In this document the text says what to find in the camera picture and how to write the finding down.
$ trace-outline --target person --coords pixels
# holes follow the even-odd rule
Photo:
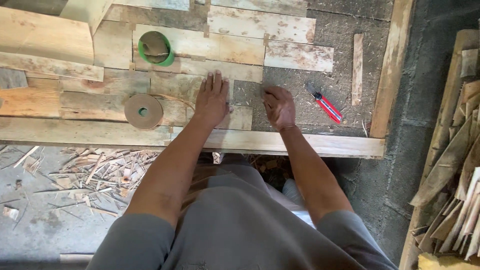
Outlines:
[[[229,112],[228,85],[220,71],[202,81],[192,119],[150,166],[87,269],[396,269],[295,125],[287,90],[265,88],[264,105],[316,229],[275,201],[242,155],[197,164]]]

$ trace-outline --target tape roll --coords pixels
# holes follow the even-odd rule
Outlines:
[[[163,108],[156,98],[139,94],[125,103],[125,117],[136,128],[151,129],[160,124]]]

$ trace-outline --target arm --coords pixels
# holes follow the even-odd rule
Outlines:
[[[174,228],[183,198],[192,182],[198,155],[213,128],[229,112],[228,79],[220,71],[202,81],[196,111],[190,122],[148,168],[125,214],[146,213],[168,221]]]
[[[280,132],[287,148],[295,181],[313,223],[336,210],[353,212],[336,178],[295,125],[291,93],[280,87],[268,87],[264,105],[268,120]]]

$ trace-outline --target green cup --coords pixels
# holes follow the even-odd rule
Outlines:
[[[165,45],[167,46],[167,49],[168,49],[167,59],[163,62],[160,62],[160,63],[152,63],[149,60],[147,60],[147,58],[145,57],[145,52],[144,52],[144,43],[140,40],[138,40],[138,53],[140,53],[140,57],[142,57],[143,60],[147,61],[150,64],[154,64],[154,65],[162,66],[162,67],[168,67],[171,64],[173,64],[173,61],[175,60],[175,53],[173,52],[173,50],[170,46],[170,42],[168,41],[167,37],[160,32],[157,32],[157,33],[159,33],[160,36],[162,36],[163,41],[165,41]]]

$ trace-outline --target red utility knife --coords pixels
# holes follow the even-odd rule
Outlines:
[[[322,94],[317,92],[311,83],[308,83],[307,90],[315,98],[318,105],[323,108],[324,111],[330,116],[335,123],[340,124],[343,115],[326,99]]]

